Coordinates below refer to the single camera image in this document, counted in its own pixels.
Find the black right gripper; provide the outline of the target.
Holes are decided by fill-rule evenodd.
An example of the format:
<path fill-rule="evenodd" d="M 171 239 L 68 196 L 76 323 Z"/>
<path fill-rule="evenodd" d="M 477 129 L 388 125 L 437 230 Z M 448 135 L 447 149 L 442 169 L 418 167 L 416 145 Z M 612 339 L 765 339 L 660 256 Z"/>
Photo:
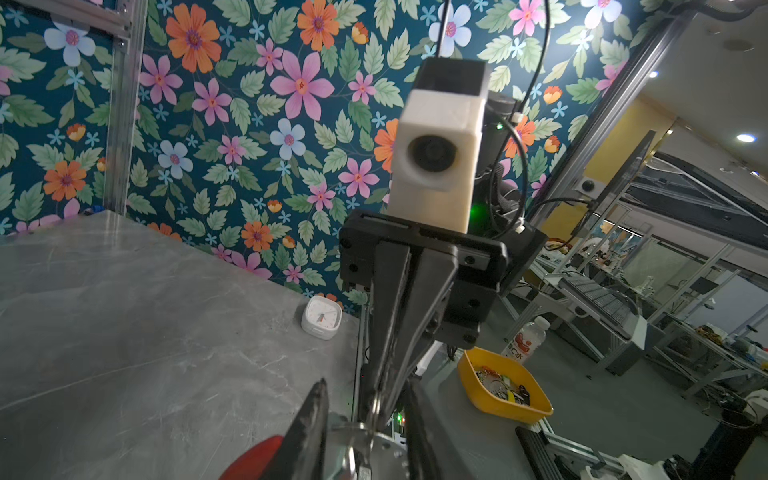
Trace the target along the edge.
<path fill-rule="evenodd" d="M 346 289 L 370 293 L 373 306 L 361 412 L 376 399 L 376 418 L 391 416 L 418 344 L 473 348 L 497 295 L 522 277 L 545 239 L 532 227 L 494 240 L 350 213 L 339 236 L 340 276 Z"/>

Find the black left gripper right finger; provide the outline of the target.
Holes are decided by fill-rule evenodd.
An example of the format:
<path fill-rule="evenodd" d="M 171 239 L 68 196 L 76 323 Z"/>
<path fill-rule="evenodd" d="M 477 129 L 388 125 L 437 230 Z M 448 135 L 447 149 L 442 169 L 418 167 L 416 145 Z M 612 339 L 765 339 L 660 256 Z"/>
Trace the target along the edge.
<path fill-rule="evenodd" d="M 403 406 L 406 417 L 409 478 L 441 479 L 438 455 L 432 445 L 436 433 L 436 417 L 419 381 L 406 382 L 403 390 Z"/>

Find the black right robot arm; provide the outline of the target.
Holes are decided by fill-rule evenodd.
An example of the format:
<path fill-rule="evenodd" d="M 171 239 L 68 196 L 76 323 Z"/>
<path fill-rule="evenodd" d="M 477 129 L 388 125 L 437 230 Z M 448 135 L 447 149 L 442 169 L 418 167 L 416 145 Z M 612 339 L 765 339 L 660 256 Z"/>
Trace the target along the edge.
<path fill-rule="evenodd" d="M 397 404 L 418 362 L 439 343 L 471 349 L 501 288 L 531 261 L 540 232 L 521 233 L 522 194 L 503 181 L 504 150 L 521 137 L 512 122 L 516 101 L 494 95 L 485 109 L 480 189 L 469 232 L 457 233 L 385 214 L 353 211 L 340 232 L 345 288 L 370 293 L 369 357 L 360 373 L 359 421 L 382 422 Z"/>

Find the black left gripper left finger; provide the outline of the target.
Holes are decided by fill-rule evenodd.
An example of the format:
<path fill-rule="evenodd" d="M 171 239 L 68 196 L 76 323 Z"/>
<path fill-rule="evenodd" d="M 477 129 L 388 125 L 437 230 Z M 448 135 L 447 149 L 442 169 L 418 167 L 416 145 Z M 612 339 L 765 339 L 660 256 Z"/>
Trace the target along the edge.
<path fill-rule="evenodd" d="M 323 478 L 329 395 L 325 379 L 310 389 L 261 479 Z"/>

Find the large keyring with red grip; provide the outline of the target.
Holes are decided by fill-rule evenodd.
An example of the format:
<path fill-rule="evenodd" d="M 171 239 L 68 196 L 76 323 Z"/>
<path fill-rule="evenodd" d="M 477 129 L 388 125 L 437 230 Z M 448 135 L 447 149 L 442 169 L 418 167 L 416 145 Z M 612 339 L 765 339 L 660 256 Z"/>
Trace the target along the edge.
<path fill-rule="evenodd" d="M 220 479 L 259 479 L 273 456 L 282 446 L 284 437 L 272 436 L 252 446 L 240 455 Z M 405 440 L 398 434 L 394 438 L 385 433 L 373 436 L 373 447 L 364 465 L 362 455 L 369 439 L 362 424 L 336 423 L 327 430 L 320 479 L 346 479 L 343 473 L 345 458 L 355 454 L 356 479 L 408 479 L 409 460 Z"/>

